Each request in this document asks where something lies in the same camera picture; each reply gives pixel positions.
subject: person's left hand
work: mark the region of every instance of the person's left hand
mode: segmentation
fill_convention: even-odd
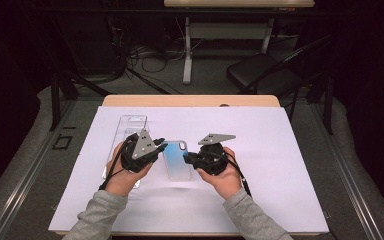
[[[107,175],[108,171],[111,169],[111,166],[113,162],[115,161],[115,157],[117,155],[118,150],[120,149],[123,142],[119,143],[117,147],[114,150],[112,160],[107,163]],[[121,161],[118,159],[117,163],[115,164],[113,173],[116,173],[123,169],[121,166]],[[146,176],[149,169],[151,169],[152,163],[146,165],[140,172],[138,173],[132,173],[128,170],[123,170],[116,175],[114,175],[108,182],[105,191],[113,193],[118,196],[127,196],[129,195],[130,191],[133,189],[133,186],[137,181],[142,179]]]

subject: dark background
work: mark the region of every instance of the dark background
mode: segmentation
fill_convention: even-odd
[[[155,4],[152,7],[162,7],[162,1]],[[356,152],[384,196],[384,1],[318,0],[316,7],[321,10],[354,9],[355,15],[343,20],[308,20],[298,44],[326,33],[336,37],[336,51],[326,56],[333,70],[334,96],[346,106]],[[164,19],[156,19],[154,25],[146,19],[132,21],[132,34],[138,39],[156,48],[164,47],[165,37],[161,34]],[[45,33],[42,36],[52,42],[50,46],[55,48],[60,62],[71,69],[79,69],[78,59],[70,54],[73,46],[56,36],[46,20],[39,18],[35,24]],[[138,26],[155,31],[138,31],[141,29]],[[37,93],[50,85],[54,73],[43,46],[37,41],[37,29],[33,29],[17,1],[0,1],[0,176],[34,123],[40,106]],[[72,31],[70,29],[65,26],[65,34],[70,34],[67,33]],[[81,37],[74,39],[85,42]],[[90,61],[90,71],[98,69],[111,73],[120,70],[107,68],[113,66],[108,65],[111,59],[120,60],[117,58],[120,54],[108,48],[110,43],[111,39],[107,38],[95,43],[106,49],[107,58],[106,62]],[[92,55],[82,58],[88,62]]]

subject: person's right hand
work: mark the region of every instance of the person's right hand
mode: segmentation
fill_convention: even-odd
[[[235,157],[235,153],[228,147],[224,147],[223,150],[227,153],[229,160],[236,163],[235,160],[229,156],[230,154]],[[213,185],[217,193],[225,200],[229,199],[242,188],[240,175],[230,163],[227,164],[226,169],[217,176],[210,175],[200,168],[197,169],[197,171],[202,180]]]

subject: gray carpet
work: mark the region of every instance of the gray carpet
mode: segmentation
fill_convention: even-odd
[[[168,62],[165,69],[157,73],[146,72],[140,64],[136,65],[135,69],[162,80],[185,94],[235,94],[236,88],[225,78],[225,69],[241,56],[252,54],[259,49],[258,44],[253,44],[244,45],[244,42],[240,41],[228,42],[226,45],[219,43],[212,45],[211,42],[207,45],[202,44],[202,48],[194,51],[192,84],[188,86],[183,85],[181,81],[183,76],[183,61],[181,60]],[[273,44],[270,46],[270,51],[281,56],[284,47]],[[145,68],[148,66],[158,69],[158,64],[162,64],[155,59],[146,59],[146,61]],[[153,81],[175,93],[160,81]],[[156,90],[137,78],[131,78],[130,75],[124,75],[122,78],[100,86],[110,92],[121,94],[158,94]],[[77,87],[81,97],[76,102],[63,101],[66,106],[64,108],[65,117],[59,128],[52,134],[48,132],[51,120],[50,90],[45,89],[39,94],[42,105],[35,125],[0,180],[0,239],[61,238],[47,230],[54,213],[53,208],[56,207],[56,203],[62,196],[96,108],[102,102],[102,98],[93,91],[81,85]],[[325,130],[320,127],[320,116],[314,109],[319,109],[319,106],[308,105],[305,101],[300,101],[292,127],[321,206],[330,215],[327,222],[338,239],[371,239],[361,224],[358,211],[350,199],[335,156],[330,149],[331,146],[326,141]],[[379,227],[384,239],[384,199],[355,155],[345,117],[346,110],[337,101],[335,101],[333,109],[334,136],[331,138],[337,143],[346,163],[350,166],[354,180],[371,210],[373,221]],[[52,149],[53,147],[63,147],[64,141],[67,140],[64,137],[67,136],[72,137],[67,149]],[[58,137],[62,138],[55,145]],[[36,171],[33,172],[36,174],[28,176],[28,178],[34,181],[22,191],[20,181],[26,178],[26,172],[29,172],[32,166],[34,166]],[[8,200],[14,196],[17,197],[17,194],[14,194],[15,189],[21,189],[18,192],[26,193],[26,195],[18,198],[19,205],[15,204],[15,208],[11,208],[12,205],[8,204]],[[294,238],[334,239],[332,234]]]

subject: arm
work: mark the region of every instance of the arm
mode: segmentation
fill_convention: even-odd
[[[116,161],[116,153],[121,144],[114,150],[113,159],[107,163],[107,171]],[[93,195],[86,210],[77,216],[79,221],[63,239],[108,239],[118,214],[126,208],[129,192],[134,184],[148,173],[151,166],[152,164],[148,164],[140,172],[131,173],[127,170],[123,171],[121,161],[118,161],[113,171],[118,173],[110,178],[105,190],[99,190]]]
[[[224,147],[224,151],[230,156],[235,156],[235,153],[227,147]],[[245,239],[292,239],[248,196],[242,188],[240,175],[233,166],[228,164],[226,169],[217,176],[209,175],[202,169],[198,169],[198,173],[204,181],[213,185],[217,193],[226,200],[223,206]]]

